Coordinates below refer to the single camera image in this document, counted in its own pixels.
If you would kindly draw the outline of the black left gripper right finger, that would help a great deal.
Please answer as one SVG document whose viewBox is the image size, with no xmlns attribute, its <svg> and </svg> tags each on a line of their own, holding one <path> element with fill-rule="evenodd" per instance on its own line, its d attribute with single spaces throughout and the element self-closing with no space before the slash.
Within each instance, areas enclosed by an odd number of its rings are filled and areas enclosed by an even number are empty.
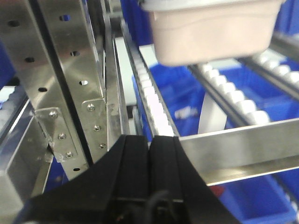
<svg viewBox="0 0 299 224">
<path fill-rule="evenodd" d="M 149 155 L 149 223 L 239 223 L 198 174 L 178 137 L 155 136 Z"/>
</svg>

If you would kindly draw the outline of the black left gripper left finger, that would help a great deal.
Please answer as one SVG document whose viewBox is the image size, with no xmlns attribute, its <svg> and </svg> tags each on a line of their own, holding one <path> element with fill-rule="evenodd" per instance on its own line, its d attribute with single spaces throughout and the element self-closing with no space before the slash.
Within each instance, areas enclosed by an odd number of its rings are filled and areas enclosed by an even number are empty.
<svg viewBox="0 0 299 224">
<path fill-rule="evenodd" d="M 149 196 L 148 144 L 122 135 L 87 171 L 29 199 L 16 224 L 141 224 Z"/>
</svg>

